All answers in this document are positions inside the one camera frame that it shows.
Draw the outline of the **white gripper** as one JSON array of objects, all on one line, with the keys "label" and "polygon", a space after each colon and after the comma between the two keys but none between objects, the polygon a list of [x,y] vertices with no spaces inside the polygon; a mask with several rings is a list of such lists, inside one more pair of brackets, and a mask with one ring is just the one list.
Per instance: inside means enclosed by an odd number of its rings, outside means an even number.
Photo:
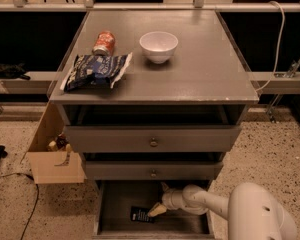
[{"label": "white gripper", "polygon": [[161,182],[163,192],[162,203],[157,202],[148,212],[149,217],[156,217],[168,210],[178,210],[184,208],[183,191],[170,189],[165,182]]}]

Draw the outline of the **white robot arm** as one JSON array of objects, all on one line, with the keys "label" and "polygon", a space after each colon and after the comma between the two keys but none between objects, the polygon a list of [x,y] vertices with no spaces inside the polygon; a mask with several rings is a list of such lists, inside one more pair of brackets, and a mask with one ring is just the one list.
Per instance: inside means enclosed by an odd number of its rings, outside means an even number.
[{"label": "white robot arm", "polygon": [[155,217],[167,210],[181,209],[194,215],[208,210],[228,222],[228,240],[296,240],[297,226],[291,214],[263,187],[241,183],[228,198],[207,192],[197,185],[182,190],[165,183],[161,202],[148,212]]}]

